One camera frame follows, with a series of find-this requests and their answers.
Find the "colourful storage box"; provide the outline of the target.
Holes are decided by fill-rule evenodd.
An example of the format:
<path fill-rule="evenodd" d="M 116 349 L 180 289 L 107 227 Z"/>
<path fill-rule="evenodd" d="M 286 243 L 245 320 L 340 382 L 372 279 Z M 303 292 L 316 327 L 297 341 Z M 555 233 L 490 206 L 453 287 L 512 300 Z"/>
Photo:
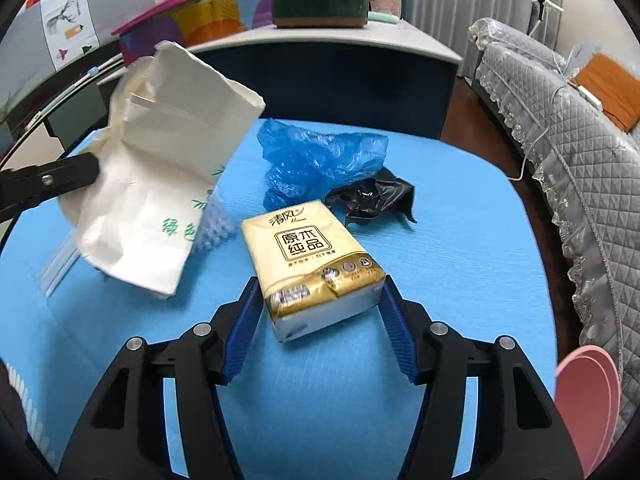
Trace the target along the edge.
<path fill-rule="evenodd" d="M 155 52 L 162 41 L 185 48 L 272 23 L 272 0 L 165 0 L 116 28 L 124 62 Z"/>

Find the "grey covered television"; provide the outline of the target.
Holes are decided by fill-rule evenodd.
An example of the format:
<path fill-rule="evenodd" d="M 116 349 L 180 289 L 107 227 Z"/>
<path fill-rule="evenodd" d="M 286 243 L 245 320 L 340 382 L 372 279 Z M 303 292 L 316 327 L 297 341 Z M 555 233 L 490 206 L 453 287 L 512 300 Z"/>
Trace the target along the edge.
<path fill-rule="evenodd" d="M 156 0 L 40 0 L 18 12 L 1 40 L 1 104 L 14 107 Z"/>

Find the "large white paper bag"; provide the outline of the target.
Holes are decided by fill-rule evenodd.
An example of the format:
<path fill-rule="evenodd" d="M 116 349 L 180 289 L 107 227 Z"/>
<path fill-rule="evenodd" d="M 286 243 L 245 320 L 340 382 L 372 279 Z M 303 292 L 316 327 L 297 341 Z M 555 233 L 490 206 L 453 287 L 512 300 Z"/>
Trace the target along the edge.
<path fill-rule="evenodd" d="M 86 147 L 99 177 L 60 199 L 80 254 L 112 278 L 175 295 L 208 194 L 264 109 L 258 93 L 174 42 L 138 58 Z"/>

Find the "white power strip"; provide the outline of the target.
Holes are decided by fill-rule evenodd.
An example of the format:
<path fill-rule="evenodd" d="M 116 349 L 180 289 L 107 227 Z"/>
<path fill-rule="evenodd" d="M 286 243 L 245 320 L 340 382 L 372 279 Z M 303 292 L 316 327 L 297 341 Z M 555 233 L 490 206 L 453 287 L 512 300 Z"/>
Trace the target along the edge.
<path fill-rule="evenodd" d="M 592 94 L 586 87 L 578 86 L 577 91 L 591 106 L 593 106 L 599 112 L 602 112 L 603 110 L 602 102 L 594 94 Z"/>

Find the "yellow tissue pack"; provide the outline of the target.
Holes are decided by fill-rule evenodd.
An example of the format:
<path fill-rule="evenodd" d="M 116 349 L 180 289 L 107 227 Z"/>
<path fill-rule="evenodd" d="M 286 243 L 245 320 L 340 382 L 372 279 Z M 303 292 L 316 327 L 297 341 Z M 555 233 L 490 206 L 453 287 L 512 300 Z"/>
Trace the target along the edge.
<path fill-rule="evenodd" d="M 318 200 L 246 219 L 241 230 L 278 341 L 378 304 L 382 266 Z"/>

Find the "white floor lamp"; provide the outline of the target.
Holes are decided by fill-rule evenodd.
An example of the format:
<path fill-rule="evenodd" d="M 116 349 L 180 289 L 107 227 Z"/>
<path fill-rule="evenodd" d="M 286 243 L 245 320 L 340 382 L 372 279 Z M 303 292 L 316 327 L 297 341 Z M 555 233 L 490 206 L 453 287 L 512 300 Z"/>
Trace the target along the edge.
<path fill-rule="evenodd" d="M 562 8 L 562 6 L 559 6 L 552 0 L 532 0 L 532 3 L 536 4 L 537 6 L 537 17 L 536 17 L 534 26 L 528 32 L 529 37 L 533 37 L 536 34 L 537 30 L 540 29 L 540 25 L 544 21 L 544 16 L 549 10 L 552 10 L 558 13 L 564 12 L 564 9 Z"/>

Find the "pink plastic basin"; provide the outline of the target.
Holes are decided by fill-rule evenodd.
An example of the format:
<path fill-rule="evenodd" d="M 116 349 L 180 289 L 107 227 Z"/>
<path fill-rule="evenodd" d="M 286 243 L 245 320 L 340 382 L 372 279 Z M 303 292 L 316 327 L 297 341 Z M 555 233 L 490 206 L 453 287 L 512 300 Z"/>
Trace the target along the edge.
<path fill-rule="evenodd" d="M 554 402 L 586 477 L 608 454 L 621 396 L 616 365 L 598 346 L 588 344 L 570 352 L 556 369 Z"/>

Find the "far orange cushion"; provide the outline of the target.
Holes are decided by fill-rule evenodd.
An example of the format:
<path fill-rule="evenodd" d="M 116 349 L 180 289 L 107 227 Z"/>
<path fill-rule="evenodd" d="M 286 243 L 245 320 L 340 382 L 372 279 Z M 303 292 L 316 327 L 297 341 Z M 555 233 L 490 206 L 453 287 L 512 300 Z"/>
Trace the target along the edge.
<path fill-rule="evenodd" d="M 640 81 L 612 58 L 596 53 L 575 76 L 602 104 L 603 113 L 617 128 L 631 131 L 639 122 Z"/>

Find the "white top coffee table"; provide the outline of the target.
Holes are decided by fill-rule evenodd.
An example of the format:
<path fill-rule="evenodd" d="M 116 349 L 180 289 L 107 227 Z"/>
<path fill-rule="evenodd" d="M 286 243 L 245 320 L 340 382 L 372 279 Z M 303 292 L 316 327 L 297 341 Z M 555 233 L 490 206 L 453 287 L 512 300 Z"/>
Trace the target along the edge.
<path fill-rule="evenodd" d="M 280 119 L 437 139 L 462 58 L 411 24 L 363 28 L 269 25 L 192 48 Z"/>

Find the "black plastic bag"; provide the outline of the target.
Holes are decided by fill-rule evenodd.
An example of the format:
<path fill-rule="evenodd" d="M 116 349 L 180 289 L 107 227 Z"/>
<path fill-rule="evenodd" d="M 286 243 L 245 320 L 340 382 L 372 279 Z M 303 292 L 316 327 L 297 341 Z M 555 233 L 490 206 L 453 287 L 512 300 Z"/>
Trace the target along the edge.
<path fill-rule="evenodd" d="M 367 226 L 384 214 L 403 214 L 409 222 L 416 223 L 412 213 L 415 197 L 413 184 L 382 167 L 373 177 L 334 188 L 324 203 L 329 208 L 344 209 L 346 226 L 351 223 Z"/>

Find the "clear zip bag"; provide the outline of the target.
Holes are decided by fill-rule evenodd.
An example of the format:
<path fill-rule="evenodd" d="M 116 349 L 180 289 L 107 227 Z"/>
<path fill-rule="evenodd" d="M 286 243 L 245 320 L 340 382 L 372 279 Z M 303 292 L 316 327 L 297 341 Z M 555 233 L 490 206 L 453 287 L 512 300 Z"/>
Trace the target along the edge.
<path fill-rule="evenodd" d="M 38 274 L 38 284 L 43 296 L 49 298 L 54 293 L 78 258 L 75 232 L 70 231 Z"/>

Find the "dark green round tin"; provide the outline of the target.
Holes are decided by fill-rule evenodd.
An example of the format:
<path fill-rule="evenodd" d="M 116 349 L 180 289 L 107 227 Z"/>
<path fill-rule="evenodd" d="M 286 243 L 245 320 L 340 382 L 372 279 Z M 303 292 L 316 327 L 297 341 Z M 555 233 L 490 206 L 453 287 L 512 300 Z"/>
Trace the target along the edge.
<path fill-rule="evenodd" d="M 279 28 L 360 28 L 368 24 L 369 0 L 272 0 Z"/>

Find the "tv cabinet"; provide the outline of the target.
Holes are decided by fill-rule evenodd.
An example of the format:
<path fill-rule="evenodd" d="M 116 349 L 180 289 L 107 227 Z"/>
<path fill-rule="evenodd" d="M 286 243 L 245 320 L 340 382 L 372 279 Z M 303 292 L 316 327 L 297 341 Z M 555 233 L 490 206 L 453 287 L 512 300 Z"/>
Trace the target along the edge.
<path fill-rule="evenodd" d="M 11 146 L 9 151 L 1 159 L 1 168 L 4 168 L 9 162 L 9 159 L 17 152 L 21 145 L 32 135 L 32 133 L 38 129 L 38 127 L 44 123 L 44 121 L 54 113 L 58 108 L 65 104 L 73 96 L 76 96 L 78 92 L 84 90 L 93 81 L 119 70 L 124 65 L 124 59 L 121 54 L 116 54 L 112 58 L 109 58 L 104 63 L 93 66 L 88 70 L 85 75 L 82 75 L 78 81 L 70 84 L 65 90 L 59 93 L 49 104 L 43 107 L 42 110 L 37 112 L 32 120 L 28 123 L 24 129 L 24 133 L 17 139 L 17 141 Z"/>

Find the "blue plastic bag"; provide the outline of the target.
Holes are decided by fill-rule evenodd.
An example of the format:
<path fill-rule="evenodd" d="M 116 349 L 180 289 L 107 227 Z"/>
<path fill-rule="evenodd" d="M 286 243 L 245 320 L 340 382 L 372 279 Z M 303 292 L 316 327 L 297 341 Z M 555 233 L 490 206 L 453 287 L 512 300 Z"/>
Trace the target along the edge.
<path fill-rule="evenodd" d="M 270 163 L 262 201 L 268 211 L 322 200 L 334 188 L 375 176 L 388 148 L 384 134 L 320 133 L 275 119 L 262 124 L 257 140 Z"/>

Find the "grey quilted sofa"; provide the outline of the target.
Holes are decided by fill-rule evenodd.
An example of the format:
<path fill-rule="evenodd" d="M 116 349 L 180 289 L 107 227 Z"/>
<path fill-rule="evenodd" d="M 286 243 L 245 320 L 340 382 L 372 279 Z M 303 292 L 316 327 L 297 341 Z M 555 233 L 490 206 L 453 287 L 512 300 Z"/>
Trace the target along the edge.
<path fill-rule="evenodd" d="M 469 28 L 466 64 L 533 166 L 560 232 L 580 342 L 604 349 L 622 385 L 619 438 L 639 407 L 639 131 L 623 132 L 570 84 L 596 51 L 570 56 L 493 18 Z"/>

